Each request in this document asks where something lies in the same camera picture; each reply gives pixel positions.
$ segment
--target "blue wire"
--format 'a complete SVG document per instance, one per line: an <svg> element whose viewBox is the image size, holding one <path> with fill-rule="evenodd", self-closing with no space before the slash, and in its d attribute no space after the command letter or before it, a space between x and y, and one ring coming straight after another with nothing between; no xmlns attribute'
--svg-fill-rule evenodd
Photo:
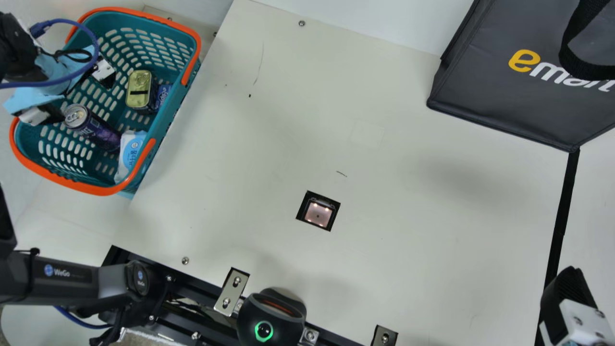
<svg viewBox="0 0 615 346"><path fill-rule="evenodd" d="M111 327L110 324L101 324L101 325L89 324L88 322L84 322L84 321L81 321L79 318L76 318L70 312L66 311L66 309L64 309L63 307L54 307L54 308L58 310L62 315L66 316L67 319L77 323L78 325L82 327L86 327L90 329L106 329L106 328Z"/></svg>
<svg viewBox="0 0 615 346"><path fill-rule="evenodd" d="M68 19L62 19L62 18L57 18L57 19L52 19L52 20L48 20L46 22L40 22L37 24L34 24L31 28L30 31L37 31L37 33L35 34L33 32L33 36L35 38L38 38L40 35L42 35L44 33L43 30L47 29L48 27L52 26L53 24L56 23L66 23L66 24L72 24L76 27L78 27L79 29L83 30L88 36L90 36L90 39L92 39L92 45L94 46L94 53L92 54L92 59L90 60L89 63L87 63L84 67L78 69L77 71L67 74L66 76L62 76L61 78L58 78L54 81L43 81L43 82L10 82L10 83L1 83L0 84L0 89L8 89L8 88L12 88L12 87L46 87L46 86L53 86L56 84L60 84L60 83L64 83L66 81L69 81L75 77L79 77L80 75L84 74L87 70L89 70L92 66L94 66L94 64L97 62L98 60L98 55L100 53L100 48L98 46L98 40L96 39L96 36L94 36L94 33L89 30L87 27L85 27L83 24L78 23L78 22L74 22L72 20L68 20Z"/></svg>

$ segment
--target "scuff mark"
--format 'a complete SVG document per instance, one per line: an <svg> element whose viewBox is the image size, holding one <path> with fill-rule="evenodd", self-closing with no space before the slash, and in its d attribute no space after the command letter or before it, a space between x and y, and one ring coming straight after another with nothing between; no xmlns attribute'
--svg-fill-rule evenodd
<svg viewBox="0 0 615 346"><path fill-rule="evenodd" d="M263 57L265 56L265 41L263 41L263 48L261 50L261 63L258 64L258 72L256 73L256 79L254 79L254 83L252 85L256 85L258 82L258 77L261 75L261 66L263 66Z"/></svg>
<svg viewBox="0 0 615 346"><path fill-rule="evenodd" d="M474 322L474 318L476 318L476 316L478 315L472 315L472 318L470 319L470 326L468 327L468 329L472 329L472 322Z"/></svg>

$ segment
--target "blue cloth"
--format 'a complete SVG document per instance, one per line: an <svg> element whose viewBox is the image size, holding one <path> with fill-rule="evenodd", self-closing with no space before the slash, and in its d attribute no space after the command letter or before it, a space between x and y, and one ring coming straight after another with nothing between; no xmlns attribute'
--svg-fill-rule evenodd
<svg viewBox="0 0 615 346"><path fill-rule="evenodd" d="M87 50L88 52L93 53L94 47L89 46L89 47L84 48L84 50ZM71 56L74 58L87 58L85 54L71 54ZM77 71L78 69L80 69L81 67L87 64L87 63L75 62L65 56L61 56L58 58L58 60L62 63L62 65L66 67L66 70L64 71L62 68L56 67L54 69L53 64L55 64L55 62L51 62L49 61L49 59L53 60L52 57L49 57L47 55L40 55L36 59L35 63L39 65L43 69L43 71L52 71L50 73L51 76L48 75L49 79L51 80L57 79L58 77L60 77L59 75L57 75L58 71L59 73L65 72L66 74L68 74L68 73ZM81 76L73 78L70 81L70 85L68 86L68 89L71 89L72 87L74 87L75 84L77 84L77 82L80 79L81 79ZM52 86L52 87L46 87L44 89L39 89L35 87L17 88L15 89L15 92L13 93L13 95L8 100L6 100L6 102L4 102L3 104L4 109L6 109L9 112L9 114L14 114L18 111L28 110L32 107L45 105L49 102L64 99L65 98L64 95L45 94L45 92L50 92L53 89L56 89L56 90L60 89L58 92L62 92L66 89L64 85L65 85L64 83L61 83L59 84L59 87L54 88L54 86Z"/></svg>

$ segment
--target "teal plastic basket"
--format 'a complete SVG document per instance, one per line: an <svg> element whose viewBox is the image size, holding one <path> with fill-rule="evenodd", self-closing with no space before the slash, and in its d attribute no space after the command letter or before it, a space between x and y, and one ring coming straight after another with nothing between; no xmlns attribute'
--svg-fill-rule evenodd
<svg viewBox="0 0 615 346"><path fill-rule="evenodd" d="M124 181L115 183L118 154L99 150L63 123L30 126L17 118L10 133L13 151L26 167L66 187L100 196L134 193L200 67L200 37L170 20L121 7L93 10L79 21L98 37L101 55L117 71L116 82L106 90L90 77L56 106L64 110L80 103L120 132L147 131L137 164ZM65 49L90 44L84 32L73 30ZM133 70L149 70L158 83L173 84L157 114L139 115L126 107L125 90Z"/></svg>

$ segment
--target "green led ring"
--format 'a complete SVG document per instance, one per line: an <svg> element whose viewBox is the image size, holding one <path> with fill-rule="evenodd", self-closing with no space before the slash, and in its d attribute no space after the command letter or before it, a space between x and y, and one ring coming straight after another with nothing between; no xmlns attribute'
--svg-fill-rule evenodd
<svg viewBox="0 0 615 346"><path fill-rule="evenodd" d="M269 333L269 335L267 337L261 337L260 335L258 335L258 328L261 326L261 324L266 323L269 325L269 327L271 328L271 332ZM268 321L260 321L259 323L256 324L256 326L254 327L254 335L256 336L256 339L260 342L265 342L269 339L271 339L273 337L273 326L271 325L271 323L269 323Z"/></svg>

